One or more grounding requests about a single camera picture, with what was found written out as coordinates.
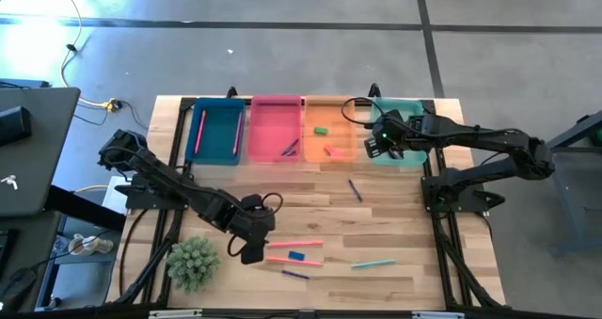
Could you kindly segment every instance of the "concrete floor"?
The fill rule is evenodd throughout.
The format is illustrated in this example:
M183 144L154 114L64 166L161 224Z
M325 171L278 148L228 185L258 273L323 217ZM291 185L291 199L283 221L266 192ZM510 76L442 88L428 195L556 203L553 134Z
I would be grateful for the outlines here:
M420 23L417 0L76 2L91 18ZM599 0L426 2L433 24L602 25ZM68 0L1 0L0 12L73 16ZM64 44L75 33L43 17L0 25L0 77L60 86ZM91 100L129 101L144 122L158 94L225 94L230 86L247 94L364 95L377 82L389 97L434 97L420 31L87 27L83 40L66 71L70 84ZM602 34L435 32L434 40L445 97L461 99L467 123L550 139L602 106ZM81 108L77 114L102 118ZM111 173L96 165L97 150L117 128L143 131L127 111L101 127L75 120L55 183L107 183ZM487 154L474 152L475 162ZM599 317L602 250L550 255L568 238L558 231L564 215L551 181L511 179L487 188L507 197L491 223L508 304Z

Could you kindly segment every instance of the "teal tray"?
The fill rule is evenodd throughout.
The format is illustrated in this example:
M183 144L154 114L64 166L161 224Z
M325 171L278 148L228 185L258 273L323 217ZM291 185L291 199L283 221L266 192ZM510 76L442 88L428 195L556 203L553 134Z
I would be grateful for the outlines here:
M376 98L374 99L374 102L377 103L385 112L393 109L398 110L402 115L402 118L404 118L404 121L407 121L409 116L422 115L422 103L420 101ZM378 117L380 117L380 112L378 109L376 109L376 107L372 106L370 121L375 121ZM371 160L377 165L414 167L422 165L422 163L426 161L426 152L404 151L404 159L392 159L390 156L384 153Z
M195 153L202 111L206 115L198 151ZM197 99L188 135L186 159L195 164L238 165L245 130L245 111L243 99Z

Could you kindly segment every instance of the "pink tray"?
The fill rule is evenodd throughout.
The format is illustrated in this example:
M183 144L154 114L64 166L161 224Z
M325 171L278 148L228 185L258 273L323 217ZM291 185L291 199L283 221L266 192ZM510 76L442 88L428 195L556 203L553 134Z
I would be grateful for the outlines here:
M298 161L301 158L302 141L301 97L253 97L247 147L248 156L252 161Z

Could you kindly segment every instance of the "succulent plant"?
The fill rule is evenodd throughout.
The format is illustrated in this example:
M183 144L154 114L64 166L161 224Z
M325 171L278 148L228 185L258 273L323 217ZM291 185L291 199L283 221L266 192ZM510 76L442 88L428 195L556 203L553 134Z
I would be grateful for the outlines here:
M167 273L187 294L196 292L214 277L220 264L213 245L206 238L192 237L174 244L167 257Z

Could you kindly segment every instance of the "wooden tabletop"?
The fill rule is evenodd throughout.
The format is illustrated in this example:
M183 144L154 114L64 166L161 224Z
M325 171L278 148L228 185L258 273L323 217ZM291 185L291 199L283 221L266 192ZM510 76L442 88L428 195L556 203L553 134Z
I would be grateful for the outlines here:
M158 96L148 133L149 148L167 162L176 127L181 96ZM456 99L436 99L436 113L463 123ZM367 119L370 108L358 107L356 118ZM192 113L188 113L179 164ZM229 235L219 232L190 210L184 212L180 241L192 236L211 240L222 260L214 280L205 290L186 295L172 287L170 308L331 309L331 310L442 310L441 281L430 217L420 195L420 167L389 167L370 163L363 150L368 131L357 127L358 156L353 164L250 163L246 149L235 167L193 166L197 183L221 187L238 198L279 192L285 199L276 216L270 241L321 239L323 247L296 249L323 267L286 268L310 280L284 276L281 263L242 265L226 253ZM245 134L244 146L248 133ZM472 167L470 150L444 150L448 167ZM436 164L431 161L436 174ZM364 201L358 202L347 179L353 180ZM121 243L137 213L128 216ZM148 211L135 228L126 253L124 284L137 277L151 252L158 211ZM168 228L171 217L167 220ZM479 282L498 302L504 297L489 230L475 215L458 214L465 260ZM287 257L290 248L267 248L266 255ZM352 263L394 259L393 265L352 270ZM152 300L161 287L165 266L157 268ZM460 299L455 269L450 270L454 294ZM119 296L119 261L107 301Z

